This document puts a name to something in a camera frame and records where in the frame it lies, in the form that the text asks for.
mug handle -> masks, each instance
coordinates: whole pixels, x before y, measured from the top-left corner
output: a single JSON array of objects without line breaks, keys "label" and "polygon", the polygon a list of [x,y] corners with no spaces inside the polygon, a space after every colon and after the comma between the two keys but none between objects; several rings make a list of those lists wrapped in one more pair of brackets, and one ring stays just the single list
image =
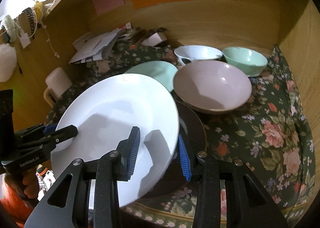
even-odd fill
[{"label": "mug handle", "polygon": [[49,106],[53,107],[55,105],[55,101],[51,99],[50,93],[51,89],[47,87],[43,93],[43,98],[49,104]]},{"label": "mug handle", "polygon": [[185,66],[185,65],[186,65],[186,64],[182,61],[183,58],[189,60],[190,62],[193,62],[193,61],[194,61],[194,59],[182,57],[182,56],[179,56],[179,55],[177,55],[177,54],[176,54],[176,56],[177,56],[178,62],[181,64],[181,66]]}]

floral fabric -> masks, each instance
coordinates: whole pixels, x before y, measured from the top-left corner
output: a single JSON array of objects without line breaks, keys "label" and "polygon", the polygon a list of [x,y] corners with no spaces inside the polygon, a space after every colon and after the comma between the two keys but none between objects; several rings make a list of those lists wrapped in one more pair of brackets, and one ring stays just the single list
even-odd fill
[{"label": "floral fabric", "polygon": [[[130,66],[149,60],[176,63],[170,48],[117,44],[108,60],[89,63],[84,81],[70,87],[48,115],[56,123],[84,90]],[[209,143],[207,153],[231,162],[242,159],[294,227],[307,209],[315,182],[315,154],[311,130],[303,115],[301,99],[292,73],[275,46],[268,67],[260,77],[250,78],[252,95],[237,110],[224,115],[199,113]],[[175,99],[179,97],[172,92]],[[197,199],[196,183],[173,194],[139,199],[123,208],[138,218],[166,226],[192,226]],[[221,185],[221,223],[226,225],[226,194]]]}]

person's hand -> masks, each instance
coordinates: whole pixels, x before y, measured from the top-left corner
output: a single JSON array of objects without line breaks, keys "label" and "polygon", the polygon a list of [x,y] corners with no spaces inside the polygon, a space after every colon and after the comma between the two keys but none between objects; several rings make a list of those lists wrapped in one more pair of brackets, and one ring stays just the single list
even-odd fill
[{"label": "person's hand", "polygon": [[36,168],[29,169],[22,173],[23,180],[22,183],[26,186],[24,191],[19,187],[17,181],[12,177],[12,175],[6,174],[4,176],[4,182],[12,189],[20,194],[25,194],[28,198],[37,198],[39,194],[39,182],[36,176]]}]

fluffy white object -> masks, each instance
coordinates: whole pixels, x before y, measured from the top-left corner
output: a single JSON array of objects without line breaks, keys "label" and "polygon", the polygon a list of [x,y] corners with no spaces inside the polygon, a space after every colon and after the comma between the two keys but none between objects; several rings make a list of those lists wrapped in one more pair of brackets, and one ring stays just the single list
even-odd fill
[{"label": "fluffy white object", "polygon": [[7,31],[7,34],[10,36],[10,42],[15,42],[17,39],[17,31],[14,21],[12,20],[10,15],[6,15],[2,19],[0,23],[0,29],[3,28],[5,31]]},{"label": "fluffy white object", "polygon": [[12,76],[17,65],[15,48],[9,44],[0,44],[0,82],[6,82]]}]

dark plate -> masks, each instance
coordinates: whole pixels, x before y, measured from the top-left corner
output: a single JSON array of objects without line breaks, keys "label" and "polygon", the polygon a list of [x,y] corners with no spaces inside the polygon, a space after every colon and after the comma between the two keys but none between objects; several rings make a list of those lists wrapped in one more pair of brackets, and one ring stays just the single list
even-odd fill
[{"label": "dark plate", "polygon": [[[190,107],[178,101],[176,104],[179,112],[180,131],[184,131],[189,140],[195,141],[199,150],[206,150],[206,134],[201,120]],[[177,156],[172,160],[163,178],[143,198],[154,198],[173,193],[187,183],[182,174],[180,158]]]}]

